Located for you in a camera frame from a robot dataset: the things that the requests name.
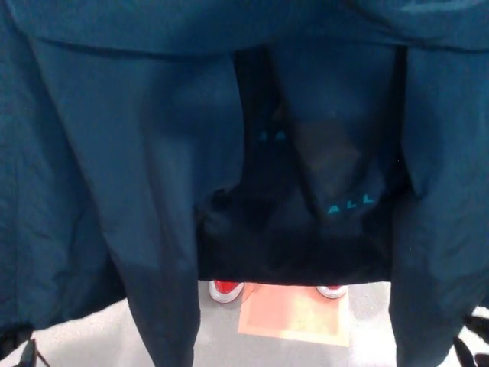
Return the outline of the robot's black left hand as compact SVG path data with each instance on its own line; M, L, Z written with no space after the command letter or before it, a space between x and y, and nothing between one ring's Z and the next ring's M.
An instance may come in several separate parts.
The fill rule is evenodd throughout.
M40 354L35 339L29 339L24 347L17 367L37 367L41 361L43 366L50 367L48 361Z

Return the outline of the robot's black right hand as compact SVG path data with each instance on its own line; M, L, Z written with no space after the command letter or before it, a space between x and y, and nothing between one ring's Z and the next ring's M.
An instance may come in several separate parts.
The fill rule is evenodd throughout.
M453 339L453 346L461 367L489 367L488 354L473 355L459 337Z

